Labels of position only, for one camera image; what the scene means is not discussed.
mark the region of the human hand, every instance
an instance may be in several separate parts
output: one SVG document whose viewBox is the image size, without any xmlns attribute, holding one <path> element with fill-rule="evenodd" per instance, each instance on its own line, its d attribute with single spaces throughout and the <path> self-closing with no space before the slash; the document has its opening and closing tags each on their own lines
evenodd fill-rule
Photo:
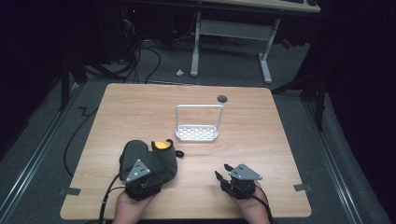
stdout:
<svg viewBox="0 0 396 224">
<path fill-rule="evenodd" d="M 255 185 L 262 189 L 260 183 L 255 180 Z M 260 189 L 256 188 L 253 196 L 259 198 L 263 202 L 268 204 L 266 195 Z M 249 224 L 270 224 L 267 210 L 264 205 L 254 198 L 237 200 L 235 197 L 229 195 L 233 202 L 238 206 L 242 213 L 242 216 Z"/>
<path fill-rule="evenodd" d="M 137 223 L 146 207 L 154 199 L 155 195 L 148 197 L 142 201 L 136 201 L 123 191 L 117 198 L 116 214 L 113 224 L 131 224 Z"/>
</svg>

